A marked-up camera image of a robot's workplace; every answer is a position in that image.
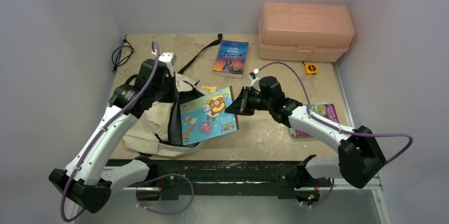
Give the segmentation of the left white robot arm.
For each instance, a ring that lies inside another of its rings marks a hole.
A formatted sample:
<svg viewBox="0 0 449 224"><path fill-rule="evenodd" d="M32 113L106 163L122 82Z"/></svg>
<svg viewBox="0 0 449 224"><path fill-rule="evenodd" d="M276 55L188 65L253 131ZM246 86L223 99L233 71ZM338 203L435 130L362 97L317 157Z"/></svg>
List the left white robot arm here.
<svg viewBox="0 0 449 224"><path fill-rule="evenodd" d="M110 171L104 167L123 136L154 102L177 100L173 65L171 53L145 60L132 76L134 85L127 81L113 91L101 122L77 156L64 169L50 173L49 181L62 193L60 213L65 222L70 221L65 216L66 199L96 213L113 193L134 183L152 186L157 182L158 172L142 158Z"/></svg>

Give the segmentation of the purple Treehouse paperback book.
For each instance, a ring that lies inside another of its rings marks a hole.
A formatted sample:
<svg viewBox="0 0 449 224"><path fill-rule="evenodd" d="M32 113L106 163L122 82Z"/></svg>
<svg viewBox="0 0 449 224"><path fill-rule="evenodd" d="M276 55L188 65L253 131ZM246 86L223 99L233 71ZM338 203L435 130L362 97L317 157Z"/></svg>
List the purple Treehouse paperback book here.
<svg viewBox="0 0 449 224"><path fill-rule="evenodd" d="M335 109L334 104L329 103L316 103L310 105L310 110L315 114L318 114L324 118L327 118L330 121L339 123L339 118ZM310 135L305 133L304 131L290 128L289 133L293 137L309 137Z"/></svg>

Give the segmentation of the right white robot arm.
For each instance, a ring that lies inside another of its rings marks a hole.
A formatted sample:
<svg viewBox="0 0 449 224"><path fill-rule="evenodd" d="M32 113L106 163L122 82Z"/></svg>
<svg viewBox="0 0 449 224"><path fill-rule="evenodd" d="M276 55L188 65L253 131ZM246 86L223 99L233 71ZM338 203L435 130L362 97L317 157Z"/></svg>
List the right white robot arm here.
<svg viewBox="0 0 449 224"><path fill-rule="evenodd" d="M286 97L273 76L263 77L258 84L259 89L243 87L226 112L251 116L255 111L267 111L277 123L304 131L336 152L333 157L310 155L300 162L294 179L296 187L320 178L343 178L362 189L387 164L368 128L354 129L314 115L306 105Z"/></svg>

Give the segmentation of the beige canvas backpack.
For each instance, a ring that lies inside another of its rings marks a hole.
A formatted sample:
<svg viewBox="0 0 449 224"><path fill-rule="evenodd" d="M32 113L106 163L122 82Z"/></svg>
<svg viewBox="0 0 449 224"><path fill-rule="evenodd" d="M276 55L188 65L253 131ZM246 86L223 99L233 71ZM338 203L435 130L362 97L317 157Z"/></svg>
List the beige canvas backpack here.
<svg viewBox="0 0 449 224"><path fill-rule="evenodd" d="M126 149L141 154L175 158L199 151L205 141L183 146L179 105L205 95L187 76L176 74L179 99L175 103L155 102L123 136Z"/></svg>

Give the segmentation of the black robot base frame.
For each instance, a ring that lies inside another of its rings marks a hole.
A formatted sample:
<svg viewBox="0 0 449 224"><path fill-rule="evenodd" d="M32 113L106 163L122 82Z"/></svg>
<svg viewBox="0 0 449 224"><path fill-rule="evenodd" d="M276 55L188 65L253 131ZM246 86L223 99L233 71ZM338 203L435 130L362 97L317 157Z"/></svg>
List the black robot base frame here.
<svg viewBox="0 0 449 224"><path fill-rule="evenodd" d="M331 187L330 178L310 177L300 161L138 159L150 165L149 175L130 187L142 192L161 188L162 200L191 194L307 200L307 191Z"/></svg>

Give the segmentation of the light blue cartoon activity book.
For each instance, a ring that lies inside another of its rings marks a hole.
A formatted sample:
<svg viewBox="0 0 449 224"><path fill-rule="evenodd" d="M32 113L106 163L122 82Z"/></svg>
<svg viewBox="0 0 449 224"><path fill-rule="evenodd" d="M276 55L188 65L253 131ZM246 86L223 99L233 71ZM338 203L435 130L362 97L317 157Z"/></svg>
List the light blue cartoon activity book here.
<svg viewBox="0 0 449 224"><path fill-rule="evenodd" d="M238 118L227 113L234 101L231 86L179 106L182 145L189 146L239 130Z"/></svg>

